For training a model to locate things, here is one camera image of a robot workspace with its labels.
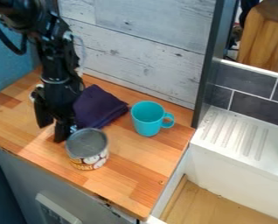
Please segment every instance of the teal mug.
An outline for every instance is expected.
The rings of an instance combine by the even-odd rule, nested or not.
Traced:
[[[154,101],[139,101],[131,109],[133,124],[136,131],[146,137],[156,135],[161,128],[171,128],[174,116],[165,112],[164,108]]]

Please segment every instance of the cable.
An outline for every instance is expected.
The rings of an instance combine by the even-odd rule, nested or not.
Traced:
[[[0,29],[0,40],[9,48],[11,49],[15,54],[23,55],[26,53],[27,50],[27,36],[25,34],[22,35],[21,40],[21,49],[18,49],[7,37],[6,35],[1,31]]]
[[[82,53],[82,56],[80,57],[80,67],[79,67],[79,70],[78,70],[78,75],[79,75],[79,77],[82,77],[83,71],[84,71],[84,67],[85,67],[85,59],[87,57],[86,47],[85,47],[83,39],[80,36],[75,35],[73,33],[72,33],[72,35],[73,35],[73,37],[75,39],[78,39],[80,44],[81,44],[81,53]]]

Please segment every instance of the wooden countertop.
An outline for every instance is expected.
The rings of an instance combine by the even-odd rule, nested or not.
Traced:
[[[109,138],[110,158],[96,171],[79,171],[68,161],[63,143],[54,143],[53,125],[39,129],[29,93],[39,83],[40,68],[0,92],[0,147],[14,156],[98,195],[123,212],[146,220],[177,166],[194,132],[192,111],[125,87],[84,75],[87,86],[97,84],[133,105],[142,100],[161,103],[176,124],[157,136],[136,134],[129,113],[103,130]]]

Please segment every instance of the wooden floor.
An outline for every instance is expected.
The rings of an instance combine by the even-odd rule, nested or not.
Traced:
[[[168,224],[278,224],[274,218],[198,187],[186,176],[160,219]]]

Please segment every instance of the wooden plank wall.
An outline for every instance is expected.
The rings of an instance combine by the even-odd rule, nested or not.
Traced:
[[[194,109],[215,1],[59,0],[59,8],[85,42],[86,73]]]

